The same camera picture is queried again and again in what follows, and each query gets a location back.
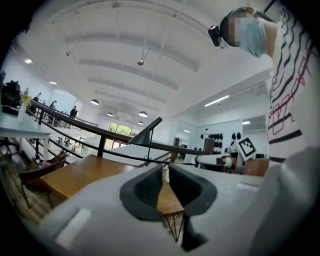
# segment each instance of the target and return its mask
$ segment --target white table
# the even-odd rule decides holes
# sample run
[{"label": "white table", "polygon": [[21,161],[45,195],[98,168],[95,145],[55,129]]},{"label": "white table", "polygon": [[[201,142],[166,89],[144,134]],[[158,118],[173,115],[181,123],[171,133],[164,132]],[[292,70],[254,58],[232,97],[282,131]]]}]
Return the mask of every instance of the white table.
[{"label": "white table", "polygon": [[17,116],[3,113],[0,109],[0,137],[20,138],[19,152],[22,150],[22,139],[44,139],[43,160],[49,159],[49,136],[45,128],[25,114],[23,122],[18,122]]}]

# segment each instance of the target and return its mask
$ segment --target striped shirt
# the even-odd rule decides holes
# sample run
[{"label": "striped shirt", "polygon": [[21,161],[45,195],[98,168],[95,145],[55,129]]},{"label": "striped shirt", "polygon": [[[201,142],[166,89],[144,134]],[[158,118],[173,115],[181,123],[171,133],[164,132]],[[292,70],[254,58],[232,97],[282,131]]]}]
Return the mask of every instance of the striped shirt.
[{"label": "striped shirt", "polygon": [[307,144],[291,115],[291,106],[308,86],[319,54],[309,34],[285,7],[280,8],[273,53],[274,75],[268,122],[269,166],[283,163]]}]

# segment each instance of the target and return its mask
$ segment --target desk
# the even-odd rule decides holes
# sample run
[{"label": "desk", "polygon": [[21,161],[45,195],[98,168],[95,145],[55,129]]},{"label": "desk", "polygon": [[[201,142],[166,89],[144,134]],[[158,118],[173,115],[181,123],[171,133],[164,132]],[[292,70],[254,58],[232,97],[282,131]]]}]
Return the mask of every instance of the desk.
[{"label": "desk", "polygon": [[[55,170],[41,179],[52,192],[62,199],[69,199],[86,185],[103,178],[134,170],[136,166],[107,160],[93,154]],[[157,210],[164,217],[183,213],[184,209],[171,189],[163,180],[163,187],[158,198]]]},{"label": "desk", "polygon": [[18,122],[16,116],[3,113],[0,110],[0,137],[20,138],[19,152],[22,150],[22,138],[26,139],[44,139],[43,159],[48,160],[50,133],[44,127],[25,114],[24,122]]}]

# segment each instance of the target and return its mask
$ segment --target wooden table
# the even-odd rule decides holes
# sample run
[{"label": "wooden table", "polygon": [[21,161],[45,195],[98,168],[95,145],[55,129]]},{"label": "wooden table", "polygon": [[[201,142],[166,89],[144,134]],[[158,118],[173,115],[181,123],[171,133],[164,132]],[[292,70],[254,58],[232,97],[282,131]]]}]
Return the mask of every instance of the wooden table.
[{"label": "wooden table", "polygon": [[[41,179],[52,192],[62,199],[68,199],[86,185],[117,174],[131,172],[136,166],[107,160],[93,154],[75,161],[63,168],[55,170]],[[183,213],[184,209],[166,182],[164,175],[163,187],[158,198],[157,210],[164,217]]]}]

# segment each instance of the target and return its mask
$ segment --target table leg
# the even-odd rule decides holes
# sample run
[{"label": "table leg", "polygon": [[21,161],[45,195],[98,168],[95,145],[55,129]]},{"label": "table leg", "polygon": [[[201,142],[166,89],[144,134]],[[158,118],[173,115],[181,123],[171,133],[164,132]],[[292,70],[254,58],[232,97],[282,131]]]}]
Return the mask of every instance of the table leg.
[{"label": "table leg", "polygon": [[169,229],[171,231],[171,234],[172,234],[175,242],[178,242],[179,237],[180,237],[180,233],[181,233],[181,229],[182,229],[182,225],[184,224],[185,215],[184,214],[182,215],[182,220],[181,220],[180,229],[179,229],[179,233],[178,234],[177,234],[177,227],[176,227],[175,217],[176,216],[173,217],[173,223],[169,222],[168,217],[165,217],[165,219],[166,219],[166,222],[168,223],[168,227],[169,227]]},{"label": "table leg", "polygon": [[22,139],[23,138],[20,138],[20,140],[19,140],[19,154],[22,153]]},{"label": "table leg", "polygon": [[44,143],[43,143],[43,160],[49,160],[48,149],[49,149],[49,137],[44,139]]}]

